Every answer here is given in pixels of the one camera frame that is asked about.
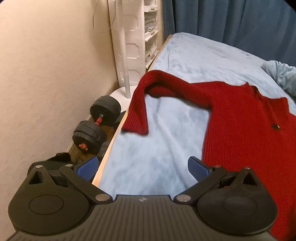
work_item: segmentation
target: red ribbed sweater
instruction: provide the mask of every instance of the red ribbed sweater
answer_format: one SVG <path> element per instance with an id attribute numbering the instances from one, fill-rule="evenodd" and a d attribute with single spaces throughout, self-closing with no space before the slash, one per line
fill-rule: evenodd
<path id="1" fill-rule="evenodd" d="M 141 78 L 123 130 L 148 134 L 146 93 L 183 98 L 211 109 L 202 160 L 231 171 L 251 166 L 278 205 L 271 233 L 280 240 L 296 235 L 296 116 L 290 114 L 287 98 L 267 98 L 248 83 L 190 84 L 153 70 Z"/>

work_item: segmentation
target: white round base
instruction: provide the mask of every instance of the white round base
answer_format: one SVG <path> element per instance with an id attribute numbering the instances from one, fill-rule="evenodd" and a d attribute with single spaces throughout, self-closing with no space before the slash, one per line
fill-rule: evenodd
<path id="1" fill-rule="evenodd" d="M 136 88 L 137 88 L 137 86 L 130 86 L 131 97 L 133 97 L 133 92 L 135 91 Z M 114 99 L 116 99 L 120 103 L 121 112 L 127 110 L 128 106 L 131 102 L 131 98 L 130 99 L 126 98 L 126 90 L 124 87 L 121 87 L 121 88 L 115 90 L 110 96 L 112 96 Z"/>

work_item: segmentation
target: white pole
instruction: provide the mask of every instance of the white pole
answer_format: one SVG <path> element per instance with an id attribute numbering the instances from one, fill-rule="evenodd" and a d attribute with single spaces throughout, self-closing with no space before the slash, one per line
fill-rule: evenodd
<path id="1" fill-rule="evenodd" d="M 117 18 L 117 28 L 118 28 L 118 35 L 119 35 L 119 44 L 121 49 L 121 63 L 122 63 L 122 71 L 123 71 L 123 79 L 124 79 L 124 87 L 126 90 L 126 98 L 131 98 L 131 90 L 129 85 L 129 78 L 128 78 L 128 65 L 126 61 L 126 36 L 124 27 L 122 25 L 122 0 L 116 0 L 116 18 Z"/>

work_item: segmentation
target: white cord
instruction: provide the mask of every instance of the white cord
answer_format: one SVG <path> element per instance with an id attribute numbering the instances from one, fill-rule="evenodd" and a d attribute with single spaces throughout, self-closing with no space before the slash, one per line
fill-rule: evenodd
<path id="1" fill-rule="evenodd" d="M 97 0 L 97 2 L 96 2 L 96 6 L 94 7 L 94 13 L 95 13 L 95 11 L 96 11 L 96 7 L 97 7 L 97 5 L 98 5 L 98 2 L 99 2 L 99 0 Z M 94 28 L 94 13 L 93 13 L 93 29 L 94 29 L 95 31 L 99 32 L 99 33 L 102 33 L 102 34 L 108 32 L 108 31 L 112 28 L 113 23 L 114 23 L 114 20 L 115 20 L 115 16 L 116 16 L 116 0 L 114 0 L 114 18 L 113 18 L 113 20 L 112 20 L 112 23 L 110 24 L 110 27 L 109 27 L 106 31 L 101 32 L 101 31 L 98 31 L 98 30 L 96 30 L 96 29 Z"/>

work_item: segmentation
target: wooden bed frame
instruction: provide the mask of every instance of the wooden bed frame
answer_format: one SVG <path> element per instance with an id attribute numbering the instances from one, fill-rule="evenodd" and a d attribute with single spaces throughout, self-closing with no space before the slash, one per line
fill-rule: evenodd
<path id="1" fill-rule="evenodd" d="M 161 48 L 160 48 L 158 54 L 163 50 L 164 46 L 168 43 L 168 41 L 170 40 L 171 37 L 172 37 L 172 35 L 169 35 L 169 36 L 168 36 L 168 38 L 166 39 L 166 41 L 164 42 L 164 44 L 161 46 Z M 116 130 L 116 132 L 115 132 L 115 134 L 114 134 L 114 136 L 113 136 L 111 142 L 110 142 L 110 145 L 109 145 L 109 147 L 108 147 L 108 149 L 107 149 L 107 151 L 106 151 L 106 153 L 105 153 L 105 155 L 104 155 L 104 157 L 103 157 L 103 159 L 102 159 L 102 162 L 101 162 L 101 164 L 100 164 L 100 166 L 99 166 L 99 169 L 98 169 L 98 171 L 97 171 L 97 173 L 96 173 L 96 175 L 95 175 L 95 177 L 94 177 L 94 180 L 93 180 L 92 184 L 95 185 L 96 187 L 98 187 L 99 184 L 100 184 L 100 181 L 101 181 L 101 178 L 102 178 L 102 175 L 103 175 L 104 168 L 105 168 L 106 163 L 107 163 L 108 158 L 109 158 L 109 154 L 110 154 L 110 151 L 111 151 L 112 145 L 113 145 L 113 143 L 114 143 L 114 140 L 115 140 L 117 134 L 118 134 L 119 131 L 121 130 L 121 127 L 123 126 L 123 124 L 124 124 L 124 122 L 125 122 L 127 116 L 128 116 L 128 109 L 127 109 L 127 111 L 126 111 L 124 117 L 122 118 L 122 120 L 121 120 L 121 122 L 120 122 L 120 124 L 119 124 L 119 126 L 118 126 L 118 128 L 117 128 L 117 130 Z"/>

